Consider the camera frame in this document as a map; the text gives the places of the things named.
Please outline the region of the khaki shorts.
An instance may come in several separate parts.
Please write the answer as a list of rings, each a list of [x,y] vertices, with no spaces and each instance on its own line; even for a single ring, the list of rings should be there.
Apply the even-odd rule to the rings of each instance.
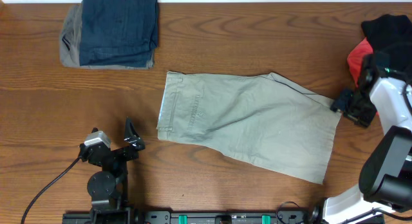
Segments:
[[[169,72],[158,138],[322,183],[340,115],[332,99],[276,73],[258,76]]]

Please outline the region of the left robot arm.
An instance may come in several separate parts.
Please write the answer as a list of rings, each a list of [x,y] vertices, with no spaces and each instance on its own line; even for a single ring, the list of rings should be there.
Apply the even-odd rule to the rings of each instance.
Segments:
[[[94,128],[80,144],[79,158],[101,168],[87,184],[92,223],[135,223],[137,220],[128,202],[127,162],[138,158],[145,143],[130,118],[126,119],[124,141],[125,147],[112,150],[105,132]]]

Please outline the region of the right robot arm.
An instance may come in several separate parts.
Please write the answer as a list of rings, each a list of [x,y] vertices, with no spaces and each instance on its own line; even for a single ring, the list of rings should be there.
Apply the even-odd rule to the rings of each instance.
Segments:
[[[356,94],[370,102],[384,137],[362,167],[359,182],[317,205],[309,223],[411,221],[411,70],[363,70]]]

